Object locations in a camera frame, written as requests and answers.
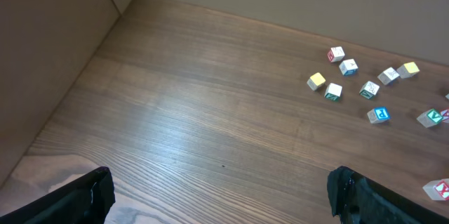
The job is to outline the green side picture block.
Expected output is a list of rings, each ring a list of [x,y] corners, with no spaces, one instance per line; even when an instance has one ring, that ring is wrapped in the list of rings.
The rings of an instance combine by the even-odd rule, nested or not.
[[[366,99],[372,99],[377,95],[377,92],[379,91],[380,86],[372,81],[367,81],[359,91],[359,94],[363,96]]]

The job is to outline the yellow top block left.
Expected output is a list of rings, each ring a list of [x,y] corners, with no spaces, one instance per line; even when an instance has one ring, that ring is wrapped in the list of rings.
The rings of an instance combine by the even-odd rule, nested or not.
[[[307,85],[311,88],[311,90],[316,91],[317,89],[321,88],[322,85],[325,84],[325,82],[326,79],[323,77],[323,75],[317,72],[310,76],[310,78],[307,80]]]

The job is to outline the green V letter block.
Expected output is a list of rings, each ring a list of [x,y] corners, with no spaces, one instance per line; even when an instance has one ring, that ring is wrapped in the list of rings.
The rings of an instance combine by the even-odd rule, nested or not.
[[[423,112],[418,118],[418,122],[421,123],[425,128],[429,128],[440,124],[443,121],[443,116],[438,110],[434,108]]]

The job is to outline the yellow block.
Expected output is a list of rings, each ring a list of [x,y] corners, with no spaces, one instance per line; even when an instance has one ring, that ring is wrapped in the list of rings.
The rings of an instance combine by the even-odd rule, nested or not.
[[[420,69],[415,62],[404,63],[396,70],[402,79],[411,78],[416,75]]]
[[[307,85],[311,88],[311,90],[316,91],[317,89],[321,88],[322,85],[325,84],[325,82],[326,79],[323,77],[323,75],[317,72],[310,76],[310,78],[307,80]]]

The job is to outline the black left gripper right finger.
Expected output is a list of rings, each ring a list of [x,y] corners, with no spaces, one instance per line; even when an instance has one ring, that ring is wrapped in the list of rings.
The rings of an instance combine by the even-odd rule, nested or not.
[[[342,224],[448,224],[448,218],[340,166],[328,174],[332,216]]]

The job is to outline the green Z side block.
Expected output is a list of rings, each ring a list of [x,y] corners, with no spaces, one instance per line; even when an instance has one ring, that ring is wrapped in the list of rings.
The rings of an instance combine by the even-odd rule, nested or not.
[[[330,83],[327,86],[324,97],[332,101],[338,101],[341,98],[341,95],[342,95],[342,86]]]

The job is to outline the red side picture block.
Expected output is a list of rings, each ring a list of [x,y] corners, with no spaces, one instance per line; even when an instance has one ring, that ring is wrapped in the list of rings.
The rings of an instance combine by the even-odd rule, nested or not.
[[[449,109],[442,110],[440,112],[441,116],[443,117],[442,122],[443,123],[449,123]]]

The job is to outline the yellow top block back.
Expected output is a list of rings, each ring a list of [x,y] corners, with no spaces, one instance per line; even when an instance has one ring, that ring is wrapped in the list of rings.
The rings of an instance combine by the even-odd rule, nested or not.
[[[415,62],[404,63],[396,70],[402,79],[411,78],[416,75],[420,69]]]

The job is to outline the red side block back-left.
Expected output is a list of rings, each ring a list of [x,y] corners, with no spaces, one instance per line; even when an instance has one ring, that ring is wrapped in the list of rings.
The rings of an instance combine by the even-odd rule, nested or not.
[[[343,47],[341,46],[332,47],[328,51],[327,57],[331,63],[341,61],[345,57]]]

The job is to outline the blue side block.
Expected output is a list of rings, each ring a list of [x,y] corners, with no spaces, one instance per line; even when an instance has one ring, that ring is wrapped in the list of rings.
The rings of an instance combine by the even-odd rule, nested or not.
[[[377,76],[377,78],[384,85],[389,85],[391,82],[395,81],[398,77],[399,73],[393,67],[387,68]]]
[[[349,76],[357,73],[358,65],[354,59],[343,60],[339,65],[339,69],[343,76]]]

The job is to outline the red Y letter block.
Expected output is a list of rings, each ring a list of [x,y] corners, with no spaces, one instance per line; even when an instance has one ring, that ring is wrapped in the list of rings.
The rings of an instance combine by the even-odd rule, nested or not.
[[[434,201],[448,201],[448,179],[433,180],[422,187],[430,199]]]

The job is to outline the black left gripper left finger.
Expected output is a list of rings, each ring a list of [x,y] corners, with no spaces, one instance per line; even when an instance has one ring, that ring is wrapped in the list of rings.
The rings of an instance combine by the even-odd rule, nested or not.
[[[2,224],[103,224],[115,203],[112,173],[100,166],[47,195],[1,217]]]

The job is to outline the blue P letter block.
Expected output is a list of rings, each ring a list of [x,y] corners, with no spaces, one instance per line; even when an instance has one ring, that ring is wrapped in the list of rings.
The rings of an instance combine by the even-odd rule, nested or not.
[[[375,107],[367,113],[371,124],[378,124],[390,120],[390,115],[386,107]]]

